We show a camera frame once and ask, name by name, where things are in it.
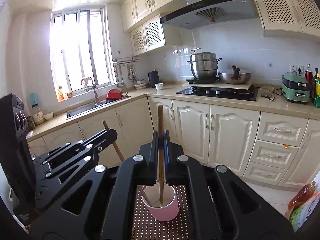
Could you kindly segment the wooden chopstick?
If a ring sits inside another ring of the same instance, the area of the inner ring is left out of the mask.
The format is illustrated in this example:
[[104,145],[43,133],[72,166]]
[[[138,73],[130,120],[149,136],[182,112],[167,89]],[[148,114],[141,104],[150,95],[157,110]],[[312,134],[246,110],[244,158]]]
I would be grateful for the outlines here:
[[[107,122],[106,122],[105,120],[103,120],[103,126],[104,126],[104,128],[105,128],[106,130],[109,130],[109,127],[108,127]],[[122,155],[122,152],[121,152],[121,150],[119,149],[117,143],[114,141],[114,142],[112,143],[112,145],[113,145],[113,147],[114,147],[114,149],[115,149],[115,151],[116,151],[116,153],[117,153],[120,161],[123,162],[125,159],[124,159],[124,156]],[[137,188],[138,188],[140,194],[142,195],[142,197],[146,200],[146,203],[147,203],[148,205],[151,205],[150,202],[149,202],[149,198],[148,198],[147,195],[145,194],[142,186],[138,185]]]
[[163,150],[163,105],[158,106],[158,174],[159,174],[159,203],[164,203],[164,150]]

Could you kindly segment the stainless steel sink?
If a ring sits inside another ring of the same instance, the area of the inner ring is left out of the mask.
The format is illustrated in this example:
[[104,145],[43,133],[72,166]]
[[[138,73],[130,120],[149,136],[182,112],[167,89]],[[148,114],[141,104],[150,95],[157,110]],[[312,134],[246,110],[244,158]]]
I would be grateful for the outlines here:
[[106,106],[110,103],[113,103],[115,101],[117,101],[117,99],[107,99],[107,100],[101,100],[98,103],[92,102],[92,103],[88,103],[88,104],[80,106],[80,107],[76,107],[75,109],[72,109],[66,113],[66,120],[73,118],[75,116],[79,116],[83,113],[90,112],[90,111],[95,110],[97,108],[104,107],[104,106]]

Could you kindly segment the small dark jar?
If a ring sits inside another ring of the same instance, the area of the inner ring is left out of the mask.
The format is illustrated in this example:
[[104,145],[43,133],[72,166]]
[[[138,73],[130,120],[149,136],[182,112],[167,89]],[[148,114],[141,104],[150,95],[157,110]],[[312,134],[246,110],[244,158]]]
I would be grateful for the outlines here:
[[30,131],[35,129],[35,123],[31,115],[27,117],[27,124]]

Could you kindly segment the small white bowl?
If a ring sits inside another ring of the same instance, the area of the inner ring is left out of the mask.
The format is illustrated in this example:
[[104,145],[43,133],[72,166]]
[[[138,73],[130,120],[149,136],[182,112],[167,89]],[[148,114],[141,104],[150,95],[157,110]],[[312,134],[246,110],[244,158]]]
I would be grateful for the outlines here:
[[48,112],[44,114],[44,118],[45,120],[52,120],[52,118],[54,117],[54,113],[53,112]]

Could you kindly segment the brown polka dot tablecloth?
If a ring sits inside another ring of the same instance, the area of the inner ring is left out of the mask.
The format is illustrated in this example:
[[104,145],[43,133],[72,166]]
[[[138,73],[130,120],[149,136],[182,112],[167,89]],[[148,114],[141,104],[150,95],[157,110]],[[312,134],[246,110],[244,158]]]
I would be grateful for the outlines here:
[[184,186],[164,187],[164,206],[159,205],[158,188],[142,187],[152,205],[137,191],[132,239],[191,239],[189,211]]

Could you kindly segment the sauce jar with label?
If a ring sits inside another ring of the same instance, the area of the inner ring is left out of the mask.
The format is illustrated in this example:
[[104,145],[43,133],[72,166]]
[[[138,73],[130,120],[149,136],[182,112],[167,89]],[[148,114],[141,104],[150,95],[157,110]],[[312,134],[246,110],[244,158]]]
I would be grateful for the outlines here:
[[39,104],[36,103],[31,107],[31,117],[36,126],[45,122],[44,114],[42,109],[40,109]]

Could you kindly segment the chrome sink faucet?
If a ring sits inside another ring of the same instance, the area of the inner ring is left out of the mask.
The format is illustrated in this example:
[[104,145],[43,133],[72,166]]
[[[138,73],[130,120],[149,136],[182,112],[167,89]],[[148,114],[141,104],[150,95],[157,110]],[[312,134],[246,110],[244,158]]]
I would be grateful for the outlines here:
[[93,91],[95,103],[98,105],[100,101],[96,91],[97,85],[94,83],[93,79],[91,77],[84,77],[81,79],[81,85],[83,85],[85,91]]

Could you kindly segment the orange bottle on windowsill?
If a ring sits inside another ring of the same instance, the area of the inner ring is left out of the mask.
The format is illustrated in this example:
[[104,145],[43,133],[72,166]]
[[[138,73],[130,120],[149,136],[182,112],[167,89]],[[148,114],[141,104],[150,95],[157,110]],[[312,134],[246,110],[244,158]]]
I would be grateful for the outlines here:
[[64,100],[64,95],[63,95],[63,92],[62,92],[62,86],[58,87],[57,96],[58,96],[58,101],[59,102]]

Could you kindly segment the red dish in sink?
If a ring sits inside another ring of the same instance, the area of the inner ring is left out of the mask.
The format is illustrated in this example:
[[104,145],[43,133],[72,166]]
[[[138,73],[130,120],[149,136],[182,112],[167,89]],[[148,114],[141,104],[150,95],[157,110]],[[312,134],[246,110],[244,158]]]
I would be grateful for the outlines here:
[[106,94],[106,100],[111,100],[111,99],[122,99],[123,98],[123,96],[122,96],[122,93],[121,93],[121,91],[120,90],[118,90],[118,89],[110,89],[109,91],[108,91],[108,93]]

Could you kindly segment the cream lower cabinets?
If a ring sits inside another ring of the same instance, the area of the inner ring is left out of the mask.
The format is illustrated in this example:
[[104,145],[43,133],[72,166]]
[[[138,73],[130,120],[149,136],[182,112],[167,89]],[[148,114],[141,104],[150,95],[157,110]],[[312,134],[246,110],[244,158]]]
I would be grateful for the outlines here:
[[75,121],[57,118],[63,127],[37,134],[29,146],[41,155],[67,142],[88,139],[103,129],[115,129],[125,157],[151,141],[157,129],[158,107],[164,129],[184,153],[209,166],[225,165],[244,178],[299,188],[319,172],[319,121],[195,102],[141,98],[93,114],[78,112]]

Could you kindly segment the orange oil bottle foreground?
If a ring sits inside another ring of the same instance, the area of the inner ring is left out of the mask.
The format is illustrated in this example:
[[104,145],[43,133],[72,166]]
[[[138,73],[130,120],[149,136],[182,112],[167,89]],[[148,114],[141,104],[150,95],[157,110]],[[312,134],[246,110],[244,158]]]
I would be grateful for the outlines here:
[[316,182],[312,181],[303,188],[290,200],[288,210],[296,209],[309,200],[316,190]]

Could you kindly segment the stacked white bowls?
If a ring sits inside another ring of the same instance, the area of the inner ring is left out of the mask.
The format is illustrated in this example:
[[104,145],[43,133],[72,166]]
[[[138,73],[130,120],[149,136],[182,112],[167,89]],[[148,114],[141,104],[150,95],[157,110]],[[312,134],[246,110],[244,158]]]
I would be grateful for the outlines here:
[[148,82],[145,81],[144,79],[135,80],[133,82],[133,86],[135,87],[135,89],[143,89],[148,87]]

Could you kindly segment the white mug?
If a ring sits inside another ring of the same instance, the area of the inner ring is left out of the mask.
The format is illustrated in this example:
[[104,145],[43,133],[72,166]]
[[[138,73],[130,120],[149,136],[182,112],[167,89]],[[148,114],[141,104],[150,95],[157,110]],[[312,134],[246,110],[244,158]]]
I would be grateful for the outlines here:
[[163,83],[157,83],[155,84],[156,90],[162,90],[163,89]]

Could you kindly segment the black electric kettle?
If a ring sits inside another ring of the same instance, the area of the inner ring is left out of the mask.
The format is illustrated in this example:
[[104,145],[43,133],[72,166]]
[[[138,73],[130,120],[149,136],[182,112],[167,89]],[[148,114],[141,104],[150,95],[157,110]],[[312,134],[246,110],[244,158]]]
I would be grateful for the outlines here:
[[158,71],[155,69],[151,72],[148,72],[148,79],[149,79],[150,86],[152,88],[155,88],[156,84],[160,83]]

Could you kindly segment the black gas stove top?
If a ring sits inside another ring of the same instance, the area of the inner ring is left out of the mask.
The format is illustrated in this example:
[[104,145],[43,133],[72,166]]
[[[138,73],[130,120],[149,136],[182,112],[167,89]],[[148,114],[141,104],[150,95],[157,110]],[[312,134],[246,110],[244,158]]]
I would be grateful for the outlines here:
[[249,89],[230,89],[230,88],[209,88],[209,87],[189,87],[176,94],[206,96],[212,98],[256,101],[258,89],[251,85]]

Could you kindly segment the induction cooker under pot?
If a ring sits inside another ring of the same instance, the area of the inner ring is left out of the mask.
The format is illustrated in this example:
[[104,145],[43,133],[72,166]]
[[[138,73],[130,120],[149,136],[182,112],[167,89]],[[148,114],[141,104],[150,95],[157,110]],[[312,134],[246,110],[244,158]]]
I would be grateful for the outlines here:
[[210,78],[210,79],[196,79],[196,78],[186,79],[187,83],[189,84],[214,84],[219,80],[220,80],[219,77]]

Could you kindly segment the steel wok with lid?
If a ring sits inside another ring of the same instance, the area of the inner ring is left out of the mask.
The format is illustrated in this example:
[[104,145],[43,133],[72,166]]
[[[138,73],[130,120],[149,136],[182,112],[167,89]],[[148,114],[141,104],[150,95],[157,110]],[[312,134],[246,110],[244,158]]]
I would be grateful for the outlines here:
[[217,73],[222,82],[231,85],[242,85],[249,81],[252,76],[251,71],[239,68],[235,65],[231,68],[219,70]]

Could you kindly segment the small lattice corner cabinet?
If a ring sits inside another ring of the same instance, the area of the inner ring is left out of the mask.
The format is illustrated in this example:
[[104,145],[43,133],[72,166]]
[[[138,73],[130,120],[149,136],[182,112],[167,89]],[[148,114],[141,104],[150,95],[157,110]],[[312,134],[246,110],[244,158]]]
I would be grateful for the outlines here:
[[131,31],[134,56],[167,46],[180,47],[182,45],[180,29],[168,24],[161,24],[160,19],[161,15],[156,15]]

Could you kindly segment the green electric cooker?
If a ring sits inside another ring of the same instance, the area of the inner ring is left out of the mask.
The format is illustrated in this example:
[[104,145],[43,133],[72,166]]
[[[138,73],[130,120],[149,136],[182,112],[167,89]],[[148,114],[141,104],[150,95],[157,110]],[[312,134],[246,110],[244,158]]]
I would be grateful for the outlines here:
[[305,76],[297,72],[282,76],[281,92],[289,102],[307,104],[310,100],[309,84]]

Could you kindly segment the green oil bottle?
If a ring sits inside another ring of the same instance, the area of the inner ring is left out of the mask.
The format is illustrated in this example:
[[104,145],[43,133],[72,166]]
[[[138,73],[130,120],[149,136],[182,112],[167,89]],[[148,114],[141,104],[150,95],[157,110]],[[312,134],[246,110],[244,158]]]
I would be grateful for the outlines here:
[[314,101],[313,104],[315,107],[320,107],[320,74],[317,74],[317,78],[315,80],[315,91],[314,91]]

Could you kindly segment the stainless steel steamer pot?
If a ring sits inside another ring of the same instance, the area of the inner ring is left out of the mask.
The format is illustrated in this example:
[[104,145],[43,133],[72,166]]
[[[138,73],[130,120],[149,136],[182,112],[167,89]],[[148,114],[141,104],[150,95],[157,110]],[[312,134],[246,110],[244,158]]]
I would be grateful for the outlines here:
[[197,52],[200,48],[189,51],[189,61],[192,75],[195,79],[214,79],[217,75],[218,62],[221,58],[217,58],[215,53]]

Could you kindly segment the dark red bottle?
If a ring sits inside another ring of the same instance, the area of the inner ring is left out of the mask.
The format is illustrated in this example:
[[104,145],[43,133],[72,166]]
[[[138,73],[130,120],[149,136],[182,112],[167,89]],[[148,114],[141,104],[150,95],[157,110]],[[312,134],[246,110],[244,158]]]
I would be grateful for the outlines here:
[[305,70],[305,78],[306,78],[308,85],[312,85],[313,72],[311,69],[311,64],[309,64],[309,63],[307,64],[307,68]]

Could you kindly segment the black range hood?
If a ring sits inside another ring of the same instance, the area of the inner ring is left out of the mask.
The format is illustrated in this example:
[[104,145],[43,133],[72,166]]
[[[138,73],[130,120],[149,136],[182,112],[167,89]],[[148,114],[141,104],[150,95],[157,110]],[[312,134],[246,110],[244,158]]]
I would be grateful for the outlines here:
[[160,18],[160,23],[193,30],[205,25],[257,18],[253,0],[201,0]]

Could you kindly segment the lattice door upper cabinet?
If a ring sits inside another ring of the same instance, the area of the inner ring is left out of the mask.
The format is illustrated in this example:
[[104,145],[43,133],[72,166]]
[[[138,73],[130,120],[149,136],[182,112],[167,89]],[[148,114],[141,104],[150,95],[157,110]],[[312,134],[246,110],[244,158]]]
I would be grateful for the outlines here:
[[264,36],[319,42],[319,7],[314,0],[253,0]]

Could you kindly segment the wall utensil rack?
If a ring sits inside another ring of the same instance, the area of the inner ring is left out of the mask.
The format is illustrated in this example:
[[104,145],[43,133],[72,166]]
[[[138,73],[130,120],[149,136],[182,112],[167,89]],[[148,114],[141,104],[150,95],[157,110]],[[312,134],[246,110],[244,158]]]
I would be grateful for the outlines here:
[[138,56],[122,57],[122,58],[112,60],[113,64],[115,65],[136,63],[138,61],[140,61],[140,57]]

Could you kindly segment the window with metal frame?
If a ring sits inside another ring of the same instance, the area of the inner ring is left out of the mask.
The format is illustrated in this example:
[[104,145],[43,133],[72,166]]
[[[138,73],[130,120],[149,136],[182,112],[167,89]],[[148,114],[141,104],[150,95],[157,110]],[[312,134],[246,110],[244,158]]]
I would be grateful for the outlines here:
[[113,83],[102,8],[52,14],[50,64],[57,92],[81,93],[86,86]]

